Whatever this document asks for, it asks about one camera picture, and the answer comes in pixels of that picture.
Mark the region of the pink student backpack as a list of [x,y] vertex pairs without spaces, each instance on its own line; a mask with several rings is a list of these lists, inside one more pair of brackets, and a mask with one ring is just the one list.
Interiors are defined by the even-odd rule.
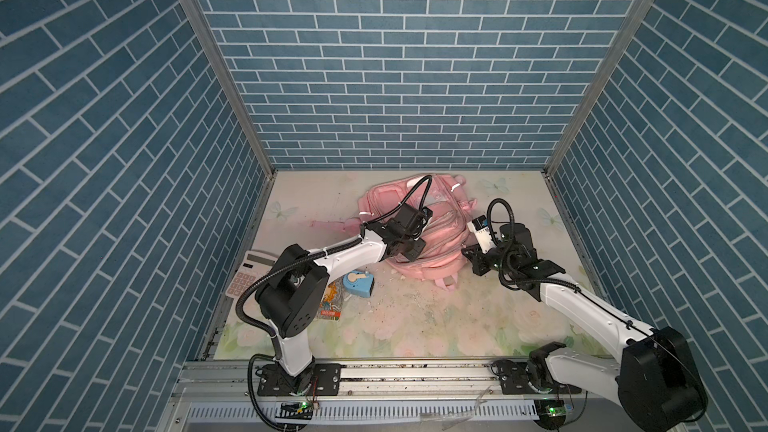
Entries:
[[476,201],[467,195],[466,179],[460,175],[437,174],[423,186],[420,180],[414,176],[376,185],[358,200],[357,216],[311,225],[353,236],[365,222],[394,220],[417,245],[406,255],[389,258],[389,265],[406,277],[453,291],[466,264],[462,248],[469,241],[467,224]]

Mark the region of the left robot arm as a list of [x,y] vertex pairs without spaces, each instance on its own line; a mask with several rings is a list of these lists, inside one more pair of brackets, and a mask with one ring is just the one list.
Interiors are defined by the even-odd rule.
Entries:
[[363,222],[351,239],[316,250],[291,245],[240,294],[236,316],[269,335],[281,372],[297,379],[314,366],[306,329],[330,283],[390,258],[418,258],[425,247],[421,235],[433,216],[425,205],[432,181],[431,175],[419,178],[393,209]]

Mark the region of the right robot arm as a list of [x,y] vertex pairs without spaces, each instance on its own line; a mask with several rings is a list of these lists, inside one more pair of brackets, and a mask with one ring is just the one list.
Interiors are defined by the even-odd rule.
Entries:
[[556,393],[571,386],[595,394],[619,405],[644,431],[700,420],[709,400],[686,338],[636,320],[583,288],[563,267],[538,256],[530,230],[506,200],[491,204],[503,206],[507,219],[495,226],[485,213],[467,223],[475,241],[462,254],[473,273],[496,272],[502,287],[563,314],[608,353],[598,358],[550,342],[528,356],[529,388]]

